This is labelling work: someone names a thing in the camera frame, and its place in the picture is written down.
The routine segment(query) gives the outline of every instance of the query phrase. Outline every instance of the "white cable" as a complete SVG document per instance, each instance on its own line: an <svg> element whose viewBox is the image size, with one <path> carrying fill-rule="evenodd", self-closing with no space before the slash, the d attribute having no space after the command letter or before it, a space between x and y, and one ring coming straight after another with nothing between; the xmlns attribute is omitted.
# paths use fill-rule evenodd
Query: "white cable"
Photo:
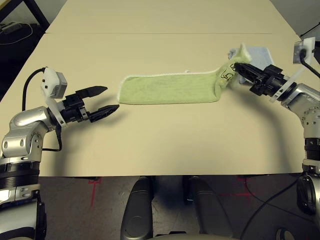
<svg viewBox="0 0 320 240"><path fill-rule="evenodd" d="M33 28L31 27L31 25L30 25L29 23L23 23L23 22L17 22L17 21L15 21L15 23L28 25L28 26L30 27L30 29L31 29L30 34L27 35L27 36L25 36L25 37L23 37L23 38L20 38L20 39L17 40L17 41L8 42L8 43L0 43L0 45L10 45L10 44L18 43L18 42L22 41L23 39L26 39L26 38L30 37L30 36L34 33L34 30L33 30Z"/></svg>

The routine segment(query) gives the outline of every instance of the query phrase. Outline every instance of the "table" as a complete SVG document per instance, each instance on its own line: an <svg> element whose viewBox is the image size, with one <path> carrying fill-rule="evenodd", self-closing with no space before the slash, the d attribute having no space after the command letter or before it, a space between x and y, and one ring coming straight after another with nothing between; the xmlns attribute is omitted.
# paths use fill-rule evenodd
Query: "table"
<svg viewBox="0 0 320 240"><path fill-rule="evenodd" d="M47 33L293 33L269 0L68 0Z"/></svg>
<svg viewBox="0 0 320 240"><path fill-rule="evenodd" d="M21 110L25 80L43 66L64 74L66 95L107 86L101 95L85 99L91 112L116 104L120 81L128 75L214 70L241 42L268 47L275 64L290 76L300 67L292 64L298 40L293 33L45 34L0 104L0 136ZM38 74L29 85L27 109L45 104L41 79ZM319 90L319 80L308 70L299 80ZM51 132L43 147L57 147L56 141ZM293 173L301 171L304 158L298 117L239 85L228 87L213 103L121 104L95 123L70 123L62 141L61 152L43 152L41 176Z"/></svg>

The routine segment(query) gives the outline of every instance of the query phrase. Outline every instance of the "floor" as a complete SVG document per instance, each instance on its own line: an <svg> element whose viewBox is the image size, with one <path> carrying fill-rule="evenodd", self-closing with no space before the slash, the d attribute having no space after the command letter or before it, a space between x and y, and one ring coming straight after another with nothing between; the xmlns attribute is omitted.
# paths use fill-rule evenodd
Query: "floor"
<svg viewBox="0 0 320 240"><path fill-rule="evenodd" d="M32 35L29 37L13 43L23 37L28 36L31 33ZM39 40L41 39L44 31L37 25L31 24L28 26L27 24L23 24L22 28L12 32L11 34L4 34L1 32L0 34L0 101L14 82L16 76L20 72L21 68L27 61L28 57L36 48Z"/></svg>
<svg viewBox="0 0 320 240"><path fill-rule="evenodd" d="M230 219L234 237L240 234L261 202L246 191L244 179L235 175L201 176L220 196ZM247 179L255 196L266 200L296 179L289 174L253 176ZM137 176L103 177L95 185L86 179L41 177L41 197L47 212L47 239L119 240L122 216ZM181 176L157 176L152 201L154 236L171 231L199 233L193 205L183 202ZM320 232L310 216L296 206L296 188L292 187L265 206L252 221L245 240L274 240L278 228L288 229L296 240L319 240Z"/></svg>

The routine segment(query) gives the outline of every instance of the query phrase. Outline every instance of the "black cable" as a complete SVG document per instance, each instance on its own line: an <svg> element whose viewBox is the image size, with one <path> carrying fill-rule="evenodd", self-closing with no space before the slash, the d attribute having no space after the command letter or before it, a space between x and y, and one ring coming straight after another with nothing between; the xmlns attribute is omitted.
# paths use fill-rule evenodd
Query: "black cable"
<svg viewBox="0 0 320 240"><path fill-rule="evenodd" d="M22 111L25 111L26 110L26 98L27 98L27 88L28 88L28 85L31 81L31 79L37 74L37 73L40 73L40 72L45 72L45 67L43 68L40 68L38 70L35 70L33 73L31 73L31 75L26 79L25 81L25 84L24 84L24 87L23 87L23 92L22 92Z"/></svg>
<svg viewBox="0 0 320 240"><path fill-rule="evenodd" d="M251 190L249 189L248 184L247 184L247 178L244 179L244 185L245 185L245 188L247 189L247 191L252 195L252 197L254 197L255 199L259 200L259 201L262 202L262 203L265 202L265 201L263 201L262 199L260 199L259 197L255 196L255 195L251 192ZM274 208L276 208L276 209L282 210L282 211L284 211L284 212L286 212L286 213L288 213L288 214L294 215L294 216L296 216L296 217L298 217L298 218L301 218L301 219L303 219L303 220L306 220L307 222L313 223L312 220L310 220L310 219L308 219L308 218L305 218L305 217L303 217L303 216L300 216L300 215L298 215L298 214L295 214L294 212L285 210L285 209L283 209L283 208L281 208L281 207L278 207L278 206L273 205L273 204L270 204L270 203L267 203L267 205L269 205L269 206L271 206L271 207L274 207Z"/></svg>
<svg viewBox="0 0 320 240"><path fill-rule="evenodd" d="M299 54L301 64L309 69L312 73L314 73L318 78L320 78L320 73L318 73L312 66L305 62L306 55L307 51L305 49L302 49Z"/></svg>
<svg viewBox="0 0 320 240"><path fill-rule="evenodd" d="M244 238L244 235L246 234L246 231L250 225L250 223L252 222L252 220L255 218L255 216L264 208L264 206L266 206L268 204L268 202L270 202L271 200L275 199L276 197L280 196L281 194L283 194L285 191L287 191L288 189L290 189L292 186L294 186L299 177L294 180L293 183L291 183L289 186L285 187L284 189L282 189L281 191L277 192L276 194L272 195L271 197L268 198L268 200L266 200L253 214L252 216L249 218L248 222L246 223L244 229L242 230L240 239L242 240Z"/></svg>
<svg viewBox="0 0 320 240"><path fill-rule="evenodd" d="M61 126L59 123L56 124L55 133L56 133L56 138L58 139L59 149L42 148L42 151L59 152L62 150Z"/></svg>
<svg viewBox="0 0 320 240"><path fill-rule="evenodd" d="M301 34L300 37L306 35L308 32L310 32L311 30L315 29L315 28L318 27L319 25L320 25L320 22L319 22L317 25L315 25L313 28L311 28L311 29L309 29L308 31L306 31L305 33Z"/></svg>

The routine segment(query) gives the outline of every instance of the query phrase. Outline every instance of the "black cable on floor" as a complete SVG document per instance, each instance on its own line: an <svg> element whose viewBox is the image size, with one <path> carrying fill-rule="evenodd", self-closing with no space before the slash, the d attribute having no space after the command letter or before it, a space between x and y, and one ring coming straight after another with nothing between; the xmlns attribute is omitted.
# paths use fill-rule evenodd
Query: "black cable on floor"
<svg viewBox="0 0 320 240"><path fill-rule="evenodd" d="M240 239L243 240L244 239L244 236L247 232L247 229L249 227L249 225L251 224L252 220L255 218L255 216L268 204L268 202L270 202L271 200L275 199L276 197L280 196L281 194L283 194L284 192L286 192L288 189L290 189L292 186L294 186L298 179L300 178L297 177L296 180L294 180L293 183L291 183L289 186L286 186L284 189L282 189L281 191L277 192L276 194L272 195L271 197L269 197L266 201L263 202L263 204L252 214L252 216L249 218L248 222L246 223L244 229L242 230L242 233L241 233L241 236L240 236Z"/></svg>
<svg viewBox="0 0 320 240"><path fill-rule="evenodd" d="M247 189L247 191L252 195L252 197L254 197L255 199L257 199L258 201L260 201L260 202L262 202L262 203L265 202L265 201L263 201L262 199L260 199L260 198L258 198L257 196L255 196L255 195L251 192L251 190L249 189L248 184L247 184L247 178L244 179L244 185L245 185L245 188ZM298 215L298 214L296 214L296 213L294 213L294 212L285 210L285 209L283 209L283 208L281 208L281 207L278 207L278 206L273 205L273 204L270 204L270 203L267 203L267 205L269 205L269 206L271 206L271 207L274 207L274 208L276 208L276 209L279 209L279 210L281 210L281 211L284 211L284 212L286 212L286 213L288 213L288 214L294 215L294 216L296 216L296 217L298 217L298 218L301 218L301 219L303 219L303 220L306 220L307 222L313 223L312 220L310 220L310 219L308 219L308 218L305 218L305 217L303 217L303 216L300 216L300 215Z"/></svg>
<svg viewBox="0 0 320 240"><path fill-rule="evenodd" d="M305 33L301 34L300 37L306 35L308 32L312 31L313 29L315 29L315 28L318 27L319 25L320 25L320 22L319 22L317 25L315 25L314 27L312 27L311 29L309 29L308 31L306 31Z"/></svg>

